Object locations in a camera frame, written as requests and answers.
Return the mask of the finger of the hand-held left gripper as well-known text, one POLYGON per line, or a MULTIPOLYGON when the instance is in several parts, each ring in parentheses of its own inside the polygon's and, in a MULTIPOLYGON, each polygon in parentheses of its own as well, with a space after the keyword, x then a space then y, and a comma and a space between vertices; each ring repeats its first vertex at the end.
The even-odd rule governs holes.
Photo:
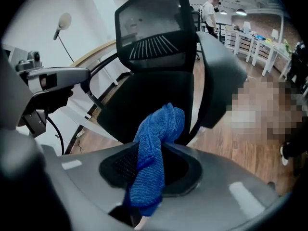
POLYGON ((87 81, 90 70, 81 67, 49 67, 27 74, 27 85, 34 95, 65 89, 87 81))

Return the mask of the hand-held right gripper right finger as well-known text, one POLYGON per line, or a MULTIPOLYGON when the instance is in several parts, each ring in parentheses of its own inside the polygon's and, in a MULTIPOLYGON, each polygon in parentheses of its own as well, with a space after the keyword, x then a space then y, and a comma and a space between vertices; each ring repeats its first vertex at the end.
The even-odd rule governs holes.
POLYGON ((202 177, 186 195, 164 198, 146 221, 145 231, 263 230, 288 200, 230 159, 182 145, 167 146, 196 159, 202 177))

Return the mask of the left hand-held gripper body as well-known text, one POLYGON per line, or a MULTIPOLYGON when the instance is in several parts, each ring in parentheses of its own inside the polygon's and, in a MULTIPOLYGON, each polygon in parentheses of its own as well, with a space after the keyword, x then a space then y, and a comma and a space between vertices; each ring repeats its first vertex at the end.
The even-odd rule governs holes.
POLYGON ((31 98, 20 119, 20 125, 29 129, 33 138, 46 131, 48 114, 46 108, 39 108, 38 95, 48 91, 47 74, 43 70, 38 51, 30 51, 27 59, 20 60, 15 67, 19 77, 31 92, 31 98))

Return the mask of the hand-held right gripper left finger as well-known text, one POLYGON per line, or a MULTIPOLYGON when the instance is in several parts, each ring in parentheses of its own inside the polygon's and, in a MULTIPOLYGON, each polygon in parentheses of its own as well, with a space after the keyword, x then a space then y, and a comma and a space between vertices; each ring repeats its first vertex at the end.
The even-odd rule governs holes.
POLYGON ((122 204, 125 190, 112 187, 99 173, 101 162, 130 147, 128 143, 91 153, 58 156, 42 145, 46 171, 60 198, 73 231, 132 231, 134 228, 109 215, 122 204))

